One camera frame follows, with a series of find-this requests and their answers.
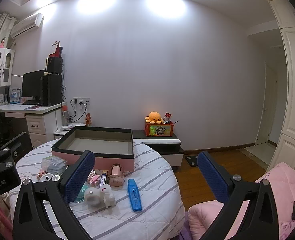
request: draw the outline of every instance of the orange octopus plush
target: orange octopus plush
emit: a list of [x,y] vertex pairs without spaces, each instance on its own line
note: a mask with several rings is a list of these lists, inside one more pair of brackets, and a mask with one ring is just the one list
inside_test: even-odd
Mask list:
[[158,112],[151,112],[149,114],[149,116],[147,116],[145,118],[145,122],[149,122],[151,124],[154,124],[154,123],[157,123],[157,124],[160,124],[160,123],[164,123],[163,119],[161,118],[161,115],[158,113]]

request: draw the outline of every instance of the open cardboard box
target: open cardboard box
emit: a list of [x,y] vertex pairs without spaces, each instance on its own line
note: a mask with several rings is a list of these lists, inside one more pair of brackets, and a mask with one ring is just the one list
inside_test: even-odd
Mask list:
[[117,163],[134,171],[131,129],[75,126],[52,146],[52,155],[72,165],[85,150],[94,153],[95,169],[110,170]]

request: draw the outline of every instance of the pink quilt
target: pink quilt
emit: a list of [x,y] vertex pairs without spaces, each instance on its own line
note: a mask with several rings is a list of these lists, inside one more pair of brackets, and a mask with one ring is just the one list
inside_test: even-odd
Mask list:
[[[285,240],[295,227],[292,220],[293,202],[295,201],[295,171],[286,163],[279,163],[264,176],[268,179],[273,190],[277,215],[279,219],[279,240]],[[248,201],[245,201],[240,212],[225,239],[234,236],[241,224]],[[193,240],[199,240],[223,207],[223,203],[216,200],[196,204],[188,210],[188,220]]]

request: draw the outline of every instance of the computer tower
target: computer tower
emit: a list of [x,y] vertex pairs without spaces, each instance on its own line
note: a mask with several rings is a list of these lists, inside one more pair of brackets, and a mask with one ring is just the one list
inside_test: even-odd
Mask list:
[[54,106],[62,102],[62,76],[49,74],[41,77],[41,105]]
[[46,71],[53,74],[61,74],[63,59],[61,57],[49,57]]

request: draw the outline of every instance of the white tablecloth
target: white tablecloth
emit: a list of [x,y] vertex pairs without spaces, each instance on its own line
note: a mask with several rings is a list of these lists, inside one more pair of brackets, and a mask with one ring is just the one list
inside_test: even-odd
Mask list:
[[[51,155],[57,140],[47,142],[32,150],[17,164],[21,180],[30,178],[37,182],[41,160]],[[135,171],[126,175],[123,187],[112,187],[117,205],[105,208],[88,206],[84,201],[70,204],[74,215],[93,240],[168,240],[178,235],[184,222],[184,206],[177,180],[167,161],[147,145],[133,141]],[[131,210],[127,181],[134,179],[141,196],[142,211]],[[11,217],[20,186],[10,193]],[[66,239],[48,201],[46,211],[57,235]]]

